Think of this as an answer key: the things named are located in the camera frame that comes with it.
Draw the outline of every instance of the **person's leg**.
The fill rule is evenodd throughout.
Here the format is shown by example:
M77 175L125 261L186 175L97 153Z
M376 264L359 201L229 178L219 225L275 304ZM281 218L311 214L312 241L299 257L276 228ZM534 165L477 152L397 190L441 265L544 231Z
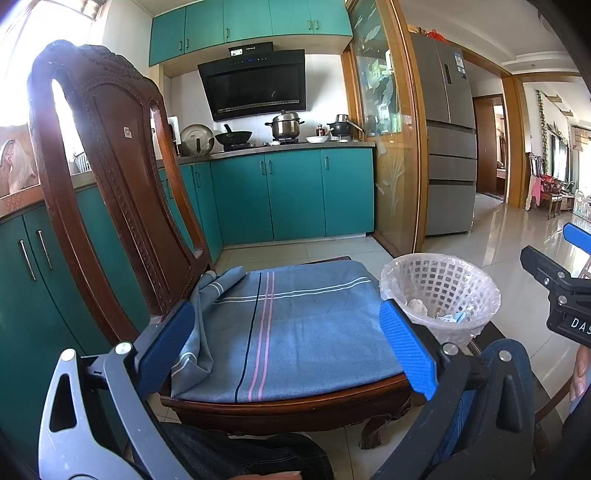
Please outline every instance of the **person's leg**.
M515 368L517 369L517 374L519 375L519 380L521 381L525 395L525 406L528 411L528 418L526 419L527 423L525 424L525 427L528 428L533 435L534 377L531 371L530 357L528 356L527 351L523 345L521 345L516 340L508 338L503 338L501 340L492 342L484 349L479 357L488 361L490 364L490 361L497 357L501 350L507 350L509 353L511 353L512 361L515 364ZM474 400L475 394L476 390L470 390L463 393L460 403L457 406L456 413L452 418L452 422L450 423L446 434L443 436L439 449L433 456L433 465L451 457L453 449L456 447L456 443L462 432L462 428L464 428L466 423L468 412L470 412L470 407L472 406L472 401Z
M238 475L299 471L304 480L334 480L326 455L313 440L298 433L262 439L230 439L189 425L160 423L176 455L194 478L227 480Z

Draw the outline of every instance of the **hanging vine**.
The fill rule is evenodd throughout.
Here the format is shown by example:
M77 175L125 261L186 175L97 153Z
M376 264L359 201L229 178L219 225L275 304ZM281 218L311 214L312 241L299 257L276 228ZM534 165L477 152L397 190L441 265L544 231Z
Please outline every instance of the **hanging vine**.
M546 126L546 117L544 115L544 101L542 100L542 91L536 90L538 94L538 110L540 111L540 124L542 126L542 156L544 159L544 173L548 173L548 127Z

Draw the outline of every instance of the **white bowl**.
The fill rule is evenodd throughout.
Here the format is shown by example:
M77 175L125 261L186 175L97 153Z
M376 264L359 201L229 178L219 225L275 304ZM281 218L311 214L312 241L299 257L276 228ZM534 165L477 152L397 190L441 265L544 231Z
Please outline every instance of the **white bowl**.
M323 137L306 137L308 143L324 143L329 139L328 135Z

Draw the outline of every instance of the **pink stripe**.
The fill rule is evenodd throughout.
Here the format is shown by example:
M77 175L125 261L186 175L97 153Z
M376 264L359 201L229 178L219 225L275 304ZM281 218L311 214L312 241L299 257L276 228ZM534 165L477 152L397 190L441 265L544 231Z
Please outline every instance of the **pink stripe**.
M256 350L255 375L252 379L251 387L248 389L248 401L252 401L252 390L255 388L256 378L258 376L258 362L261 357L262 328L265 322L265 312L267 311L267 294L269 293L269 272L267 272L267 288L265 290L265 303L262 305L261 328L259 330L259 345Z
M269 338L271 336L271 316L273 315L273 295L275 294L275 272L273 272L273 282L271 283L271 300L269 301L269 323L267 323L267 345L265 347L265 368L262 372L261 386L259 387L259 401L262 399L262 388L265 386L267 378L267 365L269 364Z

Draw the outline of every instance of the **white plastic basket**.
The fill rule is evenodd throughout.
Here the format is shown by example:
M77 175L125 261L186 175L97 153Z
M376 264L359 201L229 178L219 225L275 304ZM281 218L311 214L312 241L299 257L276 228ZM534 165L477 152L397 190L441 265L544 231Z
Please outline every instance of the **white plastic basket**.
M413 323L424 325L440 343L465 347L480 334L484 325L501 306L501 292L480 268L457 257L442 254L410 254L395 258L382 270L380 292L384 300L394 299ZM421 300L429 316L407 307L412 299ZM466 312L460 323L435 317Z

